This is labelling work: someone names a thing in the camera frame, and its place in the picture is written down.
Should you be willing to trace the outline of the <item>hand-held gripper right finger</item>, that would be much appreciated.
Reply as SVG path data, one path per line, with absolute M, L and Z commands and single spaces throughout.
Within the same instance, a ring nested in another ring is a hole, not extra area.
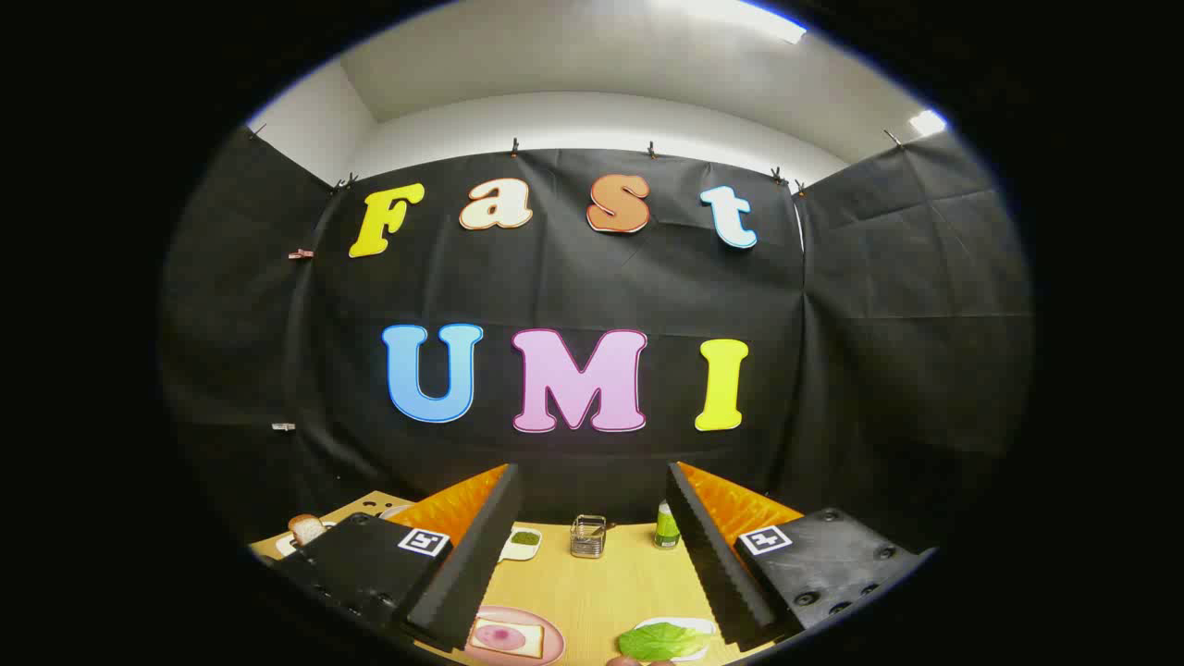
M 803 513 L 681 461 L 665 500 L 723 641 L 799 642 L 864 610 L 929 561 L 845 510 Z

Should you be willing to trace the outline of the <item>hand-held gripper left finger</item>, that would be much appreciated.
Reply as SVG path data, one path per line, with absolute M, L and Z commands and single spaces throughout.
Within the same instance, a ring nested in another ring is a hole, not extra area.
M 373 633 L 461 649 L 522 501 L 519 465 L 498 465 L 388 518 L 355 512 L 269 570 Z

